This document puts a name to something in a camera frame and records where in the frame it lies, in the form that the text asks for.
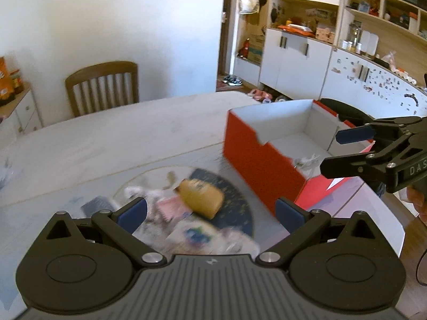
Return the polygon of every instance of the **metal screw head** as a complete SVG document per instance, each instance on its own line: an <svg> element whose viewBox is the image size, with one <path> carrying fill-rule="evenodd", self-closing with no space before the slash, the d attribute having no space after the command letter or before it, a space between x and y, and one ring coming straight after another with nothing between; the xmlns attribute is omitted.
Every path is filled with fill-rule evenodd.
<svg viewBox="0 0 427 320"><path fill-rule="evenodd" d="M280 255L273 251L265 251L260 255L262 262L274 263L280 260Z"/></svg>
<svg viewBox="0 0 427 320"><path fill-rule="evenodd" d="M146 263L159 263L161 260L163 260L163 255L159 253L146 253L142 255L142 261Z"/></svg>

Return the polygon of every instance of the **door frame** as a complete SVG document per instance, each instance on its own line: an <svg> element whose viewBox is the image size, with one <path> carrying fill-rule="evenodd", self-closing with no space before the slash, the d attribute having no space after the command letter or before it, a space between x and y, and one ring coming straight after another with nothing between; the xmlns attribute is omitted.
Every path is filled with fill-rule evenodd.
<svg viewBox="0 0 427 320"><path fill-rule="evenodd" d="M221 27L218 73L233 74L239 26L239 0L224 0L227 20Z"/></svg>

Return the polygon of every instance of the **red fire extinguisher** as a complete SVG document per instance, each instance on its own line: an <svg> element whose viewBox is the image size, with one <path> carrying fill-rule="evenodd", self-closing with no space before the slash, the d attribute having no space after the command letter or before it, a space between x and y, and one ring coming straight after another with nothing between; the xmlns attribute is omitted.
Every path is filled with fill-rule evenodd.
<svg viewBox="0 0 427 320"><path fill-rule="evenodd" d="M249 38L243 43L243 47L239 50L239 57L246 59L249 53Z"/></svg>

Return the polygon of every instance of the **orange package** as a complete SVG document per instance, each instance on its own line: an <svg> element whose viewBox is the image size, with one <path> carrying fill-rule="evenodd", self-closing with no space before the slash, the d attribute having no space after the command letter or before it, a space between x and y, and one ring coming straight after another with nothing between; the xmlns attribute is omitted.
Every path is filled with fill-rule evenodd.
<svg viewBox="0 0 427 320"><path fill-rule="evenodd" d="M306 36L306 37L315 37L316 36L312 32L303 31L303 30L297 29L296 27L292 27L292 26L279 25L278 28L283 29L283 30L288 31L288 32L292 32L293 34L301 34L301 35Z"/></svg>
<svg viewBox="0 0 427 320"><path fill-rule="evenodd" d="M15 98L13 83L7 73L4 57L0 57L0 106Z"/></svg>

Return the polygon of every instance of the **dark blue placemat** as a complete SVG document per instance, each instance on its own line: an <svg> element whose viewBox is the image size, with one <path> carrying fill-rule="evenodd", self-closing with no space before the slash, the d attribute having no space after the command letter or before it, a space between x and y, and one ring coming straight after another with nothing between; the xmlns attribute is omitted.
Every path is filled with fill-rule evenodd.
<svg viewBox="0 0 427 320"><path fill-rule="evenodd" d="M189 176L189 179L199 179L208 182L221 190L224 194L223 206L220 208L215 218L206 221L219 229L236 226L245 234L252 236L253 220L251 209L242 193L227 179L206 171L204 169L195 169Z"/></svg>

